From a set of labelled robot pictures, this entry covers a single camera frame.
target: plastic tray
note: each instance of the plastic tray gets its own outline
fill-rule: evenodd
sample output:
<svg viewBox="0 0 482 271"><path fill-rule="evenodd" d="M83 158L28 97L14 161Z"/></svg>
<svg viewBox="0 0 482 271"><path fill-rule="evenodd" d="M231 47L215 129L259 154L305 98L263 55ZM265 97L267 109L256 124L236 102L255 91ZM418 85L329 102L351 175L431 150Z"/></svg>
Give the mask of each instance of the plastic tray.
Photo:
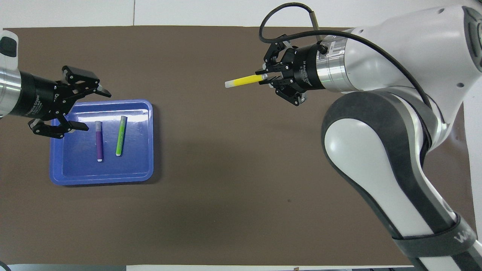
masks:
<svg viewBox="0 0 482 271"><path fill-rule="evenodd" d="M116 156L121 116L127 116L121 156ZM87 124L88 131L65 134L50 141L50 179L57 185L145 181L154 171L152 105L147 100L76 103L70 121ZM102 122L104 159L97 161L95 121Z"/></svg>

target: purple marker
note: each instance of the purple marker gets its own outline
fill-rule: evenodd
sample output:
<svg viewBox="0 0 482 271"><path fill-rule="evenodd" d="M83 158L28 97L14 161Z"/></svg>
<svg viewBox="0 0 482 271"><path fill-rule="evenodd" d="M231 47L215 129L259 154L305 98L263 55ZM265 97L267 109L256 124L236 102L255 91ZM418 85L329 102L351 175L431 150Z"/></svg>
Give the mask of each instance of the purple marker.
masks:
<svg viewBox="0 0 482 271"><path fill-rule="evenodd" d="M95 139L97 142L97 162L102 162L102 122L95 122Z"/></svg>

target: black rubber band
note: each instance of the black rubber band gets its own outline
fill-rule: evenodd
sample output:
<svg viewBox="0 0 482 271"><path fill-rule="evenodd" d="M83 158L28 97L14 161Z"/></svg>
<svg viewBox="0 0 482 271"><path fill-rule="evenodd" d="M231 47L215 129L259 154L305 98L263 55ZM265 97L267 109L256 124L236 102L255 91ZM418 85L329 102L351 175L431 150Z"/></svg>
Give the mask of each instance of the black rubber band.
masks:
<svg viewBox="0 0 482 271"><path fill-rule="evenodd" d="M442 257L461 254L470 249L477 235L468 223L457 214L457 223L450 229L432 235L393 239L409 258Z"/></svg>

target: logo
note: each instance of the logo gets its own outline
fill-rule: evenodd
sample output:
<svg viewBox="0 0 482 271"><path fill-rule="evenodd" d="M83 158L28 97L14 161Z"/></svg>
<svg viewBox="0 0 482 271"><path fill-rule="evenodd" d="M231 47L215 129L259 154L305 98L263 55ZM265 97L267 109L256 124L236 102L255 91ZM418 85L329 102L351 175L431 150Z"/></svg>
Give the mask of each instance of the logo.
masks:
<svg viewBox="0 0 482 271"><path fill-rule="evenodd" d="M470 232L463 230L462 232L458 232L458 237L454 236L454 239L457 240L459 243L465 242L470 237Z"/></svg>
<svg viewBox="0 0 482 271"><path fill-rule="evenodd" d="M304 60L303 65L300 66L300 74L301 74L301 78L302 78L303 82L307 83L310 86L313 86L311 84L311 82L309 81L309 78L308 78L308 72L306 70L306 60Z"/></svg>

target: brown table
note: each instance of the brown table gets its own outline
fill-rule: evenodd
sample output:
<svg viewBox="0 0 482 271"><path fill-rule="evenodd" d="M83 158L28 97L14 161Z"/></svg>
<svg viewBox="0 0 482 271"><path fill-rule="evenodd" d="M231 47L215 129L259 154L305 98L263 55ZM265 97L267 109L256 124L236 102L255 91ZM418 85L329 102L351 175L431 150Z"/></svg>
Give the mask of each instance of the brown table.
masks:
<svg viewBox="0 0 482 271"><path fill-rule="evenodd" d="M224 81L260 67L268 46L258 41L257 28L12 30L20 39L21 70L58 80L63 65L84 68L99 76L112 99L149 100L155 172L143 184L56 186L49 180L49 139L33 135L26 118L4 118L3 261L410 264L323 156L321 122L338 94L311 91L294 107L265 86L224 88ZM425 170L474 226L462 111Z"/></svg>

